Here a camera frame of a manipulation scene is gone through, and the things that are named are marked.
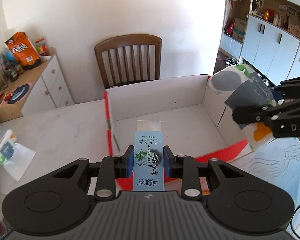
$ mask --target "logo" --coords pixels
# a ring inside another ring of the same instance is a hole
[[[145,195],[145,198],[147,198],[147,199],[153,198],[153,195],[149,193],[149,194]]]

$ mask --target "orange snack bag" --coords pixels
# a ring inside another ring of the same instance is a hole
[[[25,70],[35,68],[41,64],[41,59],[37,51],[24,32],[15,33],[5,43]]]

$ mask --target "wooden chair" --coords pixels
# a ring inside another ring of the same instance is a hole
[[[151,73],[150,73],[150,52],[149,52],[149,46],[154,45],[155,46],[155,55],[154,55],[154,79],[160,78],[160,62],[161,62],[161,44],[162,39],[149,35],[149,34],[127,34],[123,36],[113,37],[109,38],[105,41],[102,41],[98,45],[94,47],[94,51],[97,57],[97,62],[99,65],[101,77],[103,84],[105,86],[105,89],[108,89],[110,87],[108,76],[106,73],[106,67],[105,67],[105,61],[103,59],[102,53],[107,51],[107,58],[109,62],[109,68],[111,72],[111,78],[112,83],[114,86],[121,86],[121,85],[127,85],[137,82],[143,82],[143,81],[149,81]],[[135,62],[135,51],[134,51],[134,45],[138,47],[138,65],[139,65],[139,71],[140,71],[140,79],[137,78],[136,75],[136,62]],[[144,69],[143,69],[143,58],[142,58],[142,49],[141,46],[145,45],[146,47],[146,77],[144,77]],[[130,56],[127,57],[127,51],[126,47],[130,47]],[[113,64],[111,50],[114,50],[115,54],[115,64]],[[132,66],[132,75],[129,73],[129,64],[128,64],[128,58],[131,61]],[[121,63],[124,66],[124,73],[121,68]]]

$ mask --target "picture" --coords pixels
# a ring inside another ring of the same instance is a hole
[[[280,11],[287,11],[287,6],[285,4],[279,4],[279,10]]]
[[[297,10],[295,8],[292,8],[290,6],[287,6],[287,13],[291,15],[296,15]]]
[[[297,16],[297,18],[298,18],[298,22],[300,22],[300,11],[299,11],[299,10],[297,10],[296,16]]]

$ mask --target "black cable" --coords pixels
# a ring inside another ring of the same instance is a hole
[[[294,231],[293,226],[292,226],[293,217],[296,214],[296,212],[299,210],[299,208],[300,208],[300,205],[296,208],[296,210],[293,213],[293,216],[292,216],[292,218],[290,220],[290,227],[291,227],[292,232],[295,234],[295,236],[300,239],[300,236]]]

